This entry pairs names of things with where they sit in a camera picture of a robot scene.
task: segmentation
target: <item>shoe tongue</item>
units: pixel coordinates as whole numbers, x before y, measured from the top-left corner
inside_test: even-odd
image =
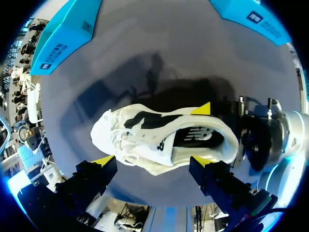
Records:
[[[160,142],[157,146],[157,149],[162,151],[164,155],[171,156],[173,151],[174,139],[176,132],[168,135],[164,140]]]

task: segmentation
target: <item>black cable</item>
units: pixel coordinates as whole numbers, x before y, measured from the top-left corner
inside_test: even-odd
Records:
[[[197,210],[197,206],[195,206],[195,214],[196,214],[196,219],[197,219],[197,231],[198,231],[198,210]]]
[[[202,232],[202,207],[198,207],[199,211],[199,232]]]
[[[258,219],[260,219],[262,217],[265,217],[268,214],[277,213],[277,212],[284,213],[284,212],[287,212],[289,210],[291,210],[291,209],[290,208],[275,208],[275,209],[266,210],[262,213],[255,215],[254,217],[251,217],[251,218],[245,220],[243,223],[241,223],[239,226],[237,226],[235,228],[236,229],[235,231],[238,231],[238,229],[244,229],[244,227],[248,227],[249,224],[257,221]]]

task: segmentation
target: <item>shoe lacing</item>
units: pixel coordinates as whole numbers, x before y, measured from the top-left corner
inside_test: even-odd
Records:
[[[118,121],[121,121],[117,118],[121,117],[121,115],[115,116],[111,110],[105,112],[103,116],[110,126],[110,142],[114,149],[114,155],[116,156],[116,159],[124,165],[135,166],[134,163],[126,160],[127,157],[130,157],[134,160],[138,160],[140,158],[137,154],[132,153],[132,149],[137,144],[137,142],[133,140],[135,136],[134,131],[127,128],[117,129]]]

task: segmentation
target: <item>new balance logo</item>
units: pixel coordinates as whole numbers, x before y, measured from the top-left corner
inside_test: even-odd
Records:
[[[213,130],[206,127],[192,127],[184,141],[205,140],[212,132]]]

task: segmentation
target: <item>yellow tip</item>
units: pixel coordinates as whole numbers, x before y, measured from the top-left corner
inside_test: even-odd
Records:
[[[110,161],[113,157],[115,156],[107,156],[107,157],[104,157],[104,158],[101,158],[101,159],[97,159],[95,161],[92,161],[91,163],[97,163],[97,164],[101,164],[102,167],[108,162]]]
[[[206,164],[215,163],[214,161],[211,161],[209,159],[203,159],[199,156],[193,156],[199,162],[203,167],[205,167]]]
[[[191,112],[192,115],[210,115],[211,114],[211,103],[206,103],[205,105],[197,108]]]

